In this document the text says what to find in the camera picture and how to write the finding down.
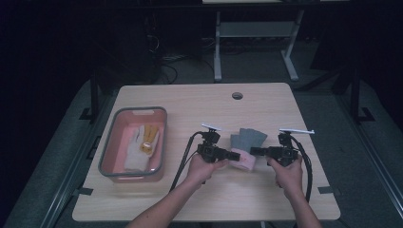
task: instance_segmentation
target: forearm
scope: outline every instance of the forearm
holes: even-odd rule
[[[183,206],[198,189],[198,186],[184,181],[159,202],[142,212],[126,227],[167,227]]]
[[[291,206],[294,209],[296,215],[298,228],[320,228],[322,227],[317,216],[312,210],[309,203],[306,201],[303,195],[292,196],[290,198]]]

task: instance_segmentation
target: round hole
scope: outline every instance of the round hole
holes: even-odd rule
[[[235,92],[232,94],[232,98],[234,98],[235,100],[240,100],[243,98],[243,95],[239,92]]]

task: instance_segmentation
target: gray cloth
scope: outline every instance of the gray cloth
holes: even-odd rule
[[[239,135],[231,135],[231,148],[250,153],[251,147],[261,147],[267,135],[250,128],[241,128]]]

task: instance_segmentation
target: red container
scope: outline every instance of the red container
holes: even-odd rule
[[[166,110],[163,107],[123,108],[116,112],[109,129],[98,169],[114,182],[150,182],[163,177]],[[144,171],[125,170],[127,148],[133,132],[141,125],[158,126],[159,139]]]

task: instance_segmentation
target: metal stand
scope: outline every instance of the metal stand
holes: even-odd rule
[[[92,74],[89,82],[91,86],[91,109],[85,108],[80,116],[80,120],[90,120],[89,123],[93,124],[99,113],[98,84],[95,73]]]
[[[216,22],[216,50],[214,53],[214,81],[220,82],[222,79],[220,58],[221,37],[290,37],[290,44],[287,49],[281,51],[281,56],[291,80],[297,81],[297,72],[290,56],[297,39],[303,13],[304,10],[300,10],[297,14],[296,21],[292,22],[222,22],[221,13],[218,11]]]
[[[357,124],[361,122],[373,122],[374,116],[371,114],[367,107],[361,107],[364,116],[359,115],[359,88],[360,88],[360,72],[357,66],[343,65],[328,73],[318,77],[311,83],[294,88],[294,91],[308,91],[315,86],[337,76],[337,80],[332,86],[332,91],[336,95],[344,94],[348,88],[351,86],[350,94],[350,115],[355,120]]]
[[[42,221],[41,227],[52,228],[56,226],[58,218],[64,212],[64,209],[69,204],[70,199],[77,194],[90,194],[90,189],[77,189],[75,182],[78,179],[80,165],[85,159],[92,159],[91,152],[96,150],[100,137],[102,136],[106,122],[109,118],[111,108],[115,102],[115,99],[106,97],[102,105],[97,106],[97,119],[94,123],[88,125],[87,133],[74,154],[71,164],[57,189],[52,202],[48,208],[48,211]]]

